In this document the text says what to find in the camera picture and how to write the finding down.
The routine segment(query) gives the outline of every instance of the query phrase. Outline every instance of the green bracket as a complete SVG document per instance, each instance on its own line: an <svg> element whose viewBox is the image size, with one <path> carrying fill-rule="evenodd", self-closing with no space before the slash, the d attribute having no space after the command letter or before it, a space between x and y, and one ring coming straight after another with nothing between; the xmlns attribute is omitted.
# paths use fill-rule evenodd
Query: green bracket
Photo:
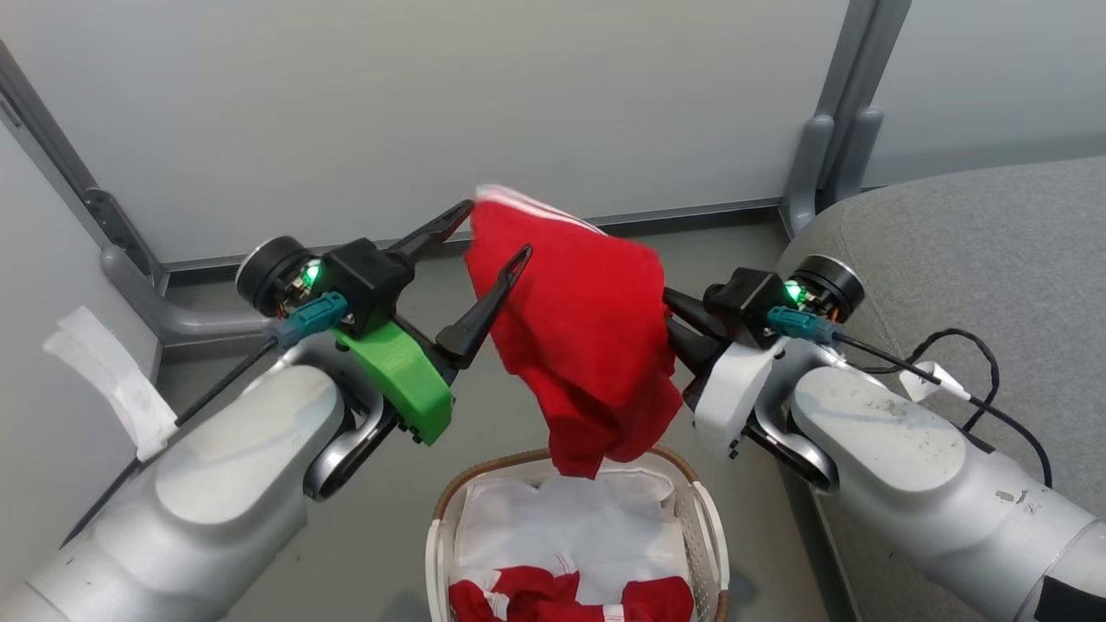
<svg viewBox="0 0 1106 622"><path fill-rule="evenodd" d="M452 419L453 395L418 343L395 322L359 340L337 329L333 332L338 343L349 348L404 423L424 443L434 445Z"/></svg>

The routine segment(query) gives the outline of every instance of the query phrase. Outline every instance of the gray floor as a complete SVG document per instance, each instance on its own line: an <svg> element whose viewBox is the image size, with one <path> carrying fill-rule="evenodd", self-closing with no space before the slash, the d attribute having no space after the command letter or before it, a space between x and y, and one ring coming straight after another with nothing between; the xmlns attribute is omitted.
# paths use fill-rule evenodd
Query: gray floor
<svg viewBox="0 0 1106 622"><path fill-rule="evenodd" d="M787 242L775 224L649 236L668 284L698 296L738 266L772 268ZM229 284L173 292L204 308L239 304ZM458 258L427 261L404 293L399 311L434 334L459 318L473 294ZM430 514L446 484L467 467L544 445L546 429L533 395L502 369L489 343L453 385L453 424L432 447L406 436L389 438L357 476L324 505L309 504L309 527L284 550L234 608L229 620L366 620L424 622L422 552ZM167 353L159 388L181 408L233 365L226 356L190 360ZM678 386L690 380L677 372ZM212 406L234 394L232 387ZM488 431L494 427L495 433ZM722 516L731 566L731 620L830 620L825 559L811 559L781 474L765 453L712 459L695 444L691 415L680 412L662 440L699 471Z"/></svg>

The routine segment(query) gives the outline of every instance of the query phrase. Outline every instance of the white wall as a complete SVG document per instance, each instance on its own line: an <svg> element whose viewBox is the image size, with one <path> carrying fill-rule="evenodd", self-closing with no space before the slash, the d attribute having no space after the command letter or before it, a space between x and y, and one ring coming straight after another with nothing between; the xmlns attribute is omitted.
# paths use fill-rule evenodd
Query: white wall
<svg viewBox="0 0 1106 622"><path fill-rule="evenodd" d="M0 262L7 282L0 376L0 594L58 549L134 457L107 402L42 351L85 304L150 369L154 335L100 271L100 248L0 127Z"/></svg>
<svg viewBox="0 0 1106 622"><path fill-rule="evenodd" d="M0 0L158 258L397 237L478 183L583 216L778 197L847 0Z"/></svg>
<svg viewBox="0 0 1106 622"><path fill-rule="evenodd" d="M1106 2L916 0L864 185L1106 154Z"/></svg>

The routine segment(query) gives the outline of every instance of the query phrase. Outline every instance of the red cloth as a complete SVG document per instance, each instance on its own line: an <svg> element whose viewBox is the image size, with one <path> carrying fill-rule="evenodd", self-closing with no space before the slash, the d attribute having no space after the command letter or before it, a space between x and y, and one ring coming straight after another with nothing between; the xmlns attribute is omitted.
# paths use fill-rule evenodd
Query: red cloth
<svg viewBox="0 0 1106 622"><path fill-rule="evenodd" d="M580 604L578 584L580 572L555 577L521 566L501 570L489 592L472 581L453 583L449 602L458 622L687 622L695 612L691 590L679 577L629 582L620 605ZM501 599L508 599L505 618L494 611L504 609Z"/></svg>
<svg viewBox="0 0 1106 622"><path fill-rule="evenodd" d="M681 404L657 253L500 186L478 190L470 220L477 296L534 248L491 335L538 397L557 470L594 479L604 456L629 462L653 447Z"/></svg>

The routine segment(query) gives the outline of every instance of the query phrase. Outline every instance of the teal connector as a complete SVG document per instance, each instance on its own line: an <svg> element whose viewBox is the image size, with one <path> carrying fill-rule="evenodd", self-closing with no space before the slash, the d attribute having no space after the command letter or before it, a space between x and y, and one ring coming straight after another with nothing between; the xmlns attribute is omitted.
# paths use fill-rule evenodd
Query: teal connector
<svg viewBox="0 0 1106 622"><path fill-rule="evenodd" d="M833 335L838 332L839 328L834 322L818 318L814 313L786 307L773 307L768 312L768 325L776 334L813 341L822 345L833 345Z"/></svg>
<svg viewBox="0 0 1106 622"><path fill-rule="evenodd" d="M275 338L282 350L300 343L305 336L327 331L342 321L349 312L349 303L344 296L328 291L300 307L286 320L272 324L265 336Z"/></svg>

